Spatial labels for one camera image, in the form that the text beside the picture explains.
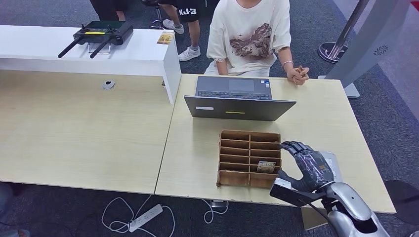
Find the power strip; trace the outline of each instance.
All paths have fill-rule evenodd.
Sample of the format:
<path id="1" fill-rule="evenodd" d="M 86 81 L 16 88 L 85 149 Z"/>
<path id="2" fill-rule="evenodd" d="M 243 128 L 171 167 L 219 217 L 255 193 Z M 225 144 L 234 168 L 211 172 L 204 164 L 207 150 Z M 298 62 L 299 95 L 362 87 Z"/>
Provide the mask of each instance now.
<path id="1" fill-rule="evenodd" d="M 163 212 L 162 206 L 160 204 L 157 204 L 156 206 L 148 210 L 146 213 L 142 214 L 137 219 L 131 221 L 129 223 L 129 232 L 131 233 L 134 232 L 135 230 L 142 227 L 143 225 L 145 225 L 145 223 L 149 222 L 151 219 L 158 216 L 162 212 Z"/>

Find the white cable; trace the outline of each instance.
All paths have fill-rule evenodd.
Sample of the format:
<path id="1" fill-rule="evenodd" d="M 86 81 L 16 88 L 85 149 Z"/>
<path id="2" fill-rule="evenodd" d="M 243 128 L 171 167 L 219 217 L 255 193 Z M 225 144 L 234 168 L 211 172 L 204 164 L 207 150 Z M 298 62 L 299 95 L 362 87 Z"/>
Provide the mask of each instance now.
<path id="1" fill-rule="evenodd" d="M 226 213 L 227 212 L 227 210 L 228 210 L 228 201 L 226 201 L 227 202 L 227 207 L 225 208 L 225 210 L 223 211 L 223 212 L 219 212 L 219 211 L 214 211 L 213 209 L 212 209 L 212 206 L 207 202 L 207 201 L 205 201 L 204 199 L 201 199 L 202 201 L 204 201 L 208 206 L 209 206 L 209 211 L 207 211 L 205 214 L 204 214 L 204 221 L 205 221 L 205 223 L 207 223 L 207 224 L 211 224 L 212 223 L 212 221 L 213 221 L 213 219 L 214 219 L 214 213 L 217 213 L 217 214 L 220 214 L 220 215 L 222 215 L 222 214 L 224 214 L 224 213 Z M 206 216 L 207 216 L 207 214 L 208 213 L 211 213 L 212 215 L 211 215 L 211 220 L 210 221 L 207 221 L 207 219 L 206 219 Z"/>
<path id="2" fill-rule="evenodd" d="M 103 214 L 102 214 L 102 224 L 106 227 L 106 228 L 108 228 L 109 230 L 111 230 L 111 231 L 114 231 L 114 232 L 118 232 L 118 233 L 121 233 L 121 234 L 123 234 L 123 233 L 127 233 L 128 231 L 129 231 L 129 224 L 128 223 L 125 223 L 125 222 L 122 222 L 122 221 L 113 221 L 113 222 L 111 222 L 110 224 L 109 224 L 109 226 L 107 226 L 106 224 L 105 224 L 105 222 L 103 221 L 103 217 L 105 216 L 105 212 L 106 212 L 106 210 L 108 209 L 108 207 L 109 207 L 109 205 L 111 205 L 111 203 L 113 203 L 114 201 L 116 201 L 116 200 L 118 200 L 118 199 L 121 199 L 124 203 L 125 203 L 125 205 L 130 209 L 130 211 L 131 211 L 131 213 L 132 213 L 132 217 L 134 218 L 134 212 L 133 212 L 133 210 L 132 210 L 132 208 L 128 205 L 128 203 L 122 198 L 122 197 L 117 197 L 117 198 L 115 198 L 115 199 L 113 199 L 110 203 L 108 203 L 108 205 L 105 207 L 105 210 L 103 210 Z M 119 229 L 112 229 L 112 224 L 113 223 L 119 223 L 119 224 L 122 224 L 122 226 L 119 228 Z"/>
<path id="3" fill-rule="evenodd" d="M 108 209 L 108 207 L 109 207 L 109 205 L 111 205 L 111 203 L 113 203 L 114 201 L 116 201 L 116 200 L 118 200 L 118 199 L 121 199 L 124 203 L 125 203 L 125 205 L 129 208 L 129 210 L 131 211 L 131 213 L 132 213 L 132 218 L 131 218 L 131 221 L 133 221 L 133 220 L 135 220 L 135 219 L 137 219 L 137 216 L 138 216 L 138 213 L 140 212 L 140 210 L 143 208 L 143 206 L 145 205 L 145 203 L 148 201 L 148 199 L 150 199 L 151 198 L 151 195 L 145 200 L 145 202 L 141 205 L 141 207 L 140 207 L 140 209 L 137 211 L 137 213 L 134 215 L 134 211 L 132 210 L 132 208 L 128 205 L 128 203 L 122 198 L 122 197 L 117 197 L 117 198 L 115 198 L 115 199 L 113 199 L 110 203 L 108 203 L 108 205 L 105 207 L 105 210 L 103 210 L 103 214 L 102 214 L 102 224 L 103 224 L 103 226 L 105 226 L 106 228 L 108 228 L 110 231 L 113 231 L 113 232 L 117 232 L 117 233 L 121 233 L 121 234 L 123 234 L 123 233 L 126 233 L 126 232 L 128 232 L 129 231 L 129 223 L 125 223 L 125 222 L 122 222 L 122 221 L 113 221 L 113 222 L 111 222 L 108 226 L 105 224 L 105 222 L 103 221 L 103 217 L 105 216 L 105 212 L 106 212 L 106 210 Z M 163 207 L 165 207 L 165 208 L 167 208 L 167 209 L 169 209 L 169 211 L 171 212 L 171 216 L 172 216 L 172 219 L 173 219 L 173 229 L 172 229 L 172 231 L 171 231 L 171 233 L 170 233 L 170 236 L 169 237 L 171 237 L 172 235 L 173 235 L 173 232 L 174 232 L 174 228 L 175 228 L 175 225 L 176 225 L 176 222 L 175 222 L 175 220 L 174 220 L 174 214 L 173 214 L 173 211 L 171 210 L 171 208 L 170 207 L 168 207 L 168 206 L 163 206 L 162 205 L 162 208 Z M 116 223 L 118 223 L 118 224 L 121 224 L 122 226 L 121 227 L 119 227 L 118 229 L 112 229 L 112 225 L 113 224 L 116 224 Z M 148 230 L 146 230 L 146 229 L 143 229 L 143 228 L 138 228 L 137 230 L 142 230 L 142 231 L 144 231 L 144 232 L 146 232 L 146 233 L 148 233 L 148 234 L 150 234 L 151 236 L 153 236 L 153 237 L 157 237 L 157 236 L 155 236 L 153 233 L 151 233 L 150 231 L 148 231 Z"/>

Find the bracelet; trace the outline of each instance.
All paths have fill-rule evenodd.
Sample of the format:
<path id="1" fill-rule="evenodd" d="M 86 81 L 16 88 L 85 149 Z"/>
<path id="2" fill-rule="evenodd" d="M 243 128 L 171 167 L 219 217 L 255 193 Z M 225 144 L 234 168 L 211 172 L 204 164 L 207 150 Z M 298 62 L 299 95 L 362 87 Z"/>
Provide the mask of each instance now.
<path id="1" fill-rule="evenodd" d="M 284 63 L 281 65 L 282 70 L 284 69 L 284 65 L 285 65 L 285 64 L 287 64 L 287 63 L 292 63 L 292 64 L 293 64 L 293 67 L 294 67 L 294 63 L 293 63 L 292 61 L 287 61 L 287 62 L 284 62 Z"/>

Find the laptop keyboard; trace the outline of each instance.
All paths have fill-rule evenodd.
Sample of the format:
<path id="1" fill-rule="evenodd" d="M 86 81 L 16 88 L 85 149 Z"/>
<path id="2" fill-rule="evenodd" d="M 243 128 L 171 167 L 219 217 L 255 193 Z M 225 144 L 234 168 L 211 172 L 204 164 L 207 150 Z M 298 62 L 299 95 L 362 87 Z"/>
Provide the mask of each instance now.
<path id="1" fill-rule="evenodd" d="M 198 91 L 198 96 L 217 97 L 217 98 L 269 100 L 268 94 L 232 93 L 232 92 L 219 92 L 219 91 L 201 91 L 200 90 Z"/>

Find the white counter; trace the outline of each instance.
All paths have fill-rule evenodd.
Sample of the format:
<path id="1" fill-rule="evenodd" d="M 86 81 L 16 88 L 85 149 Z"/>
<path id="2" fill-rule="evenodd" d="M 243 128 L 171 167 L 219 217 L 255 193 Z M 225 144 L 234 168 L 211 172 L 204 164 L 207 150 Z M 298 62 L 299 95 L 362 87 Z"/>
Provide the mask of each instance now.
<path id="1" fill-rule="evenodd" d="M 110 54 L 91 59 L 84 44 L 76 45 L 59 59 L 57 55 L 73 41 L 78 30 L 0 26 L 0 70 L 160 76 L 170 103 L 175 102 L 181 77 L 175 38 L 169 45 L 157 44 L 161 33 L 171 30 L 134 29 L 123 45 L 112 46 Z"/>

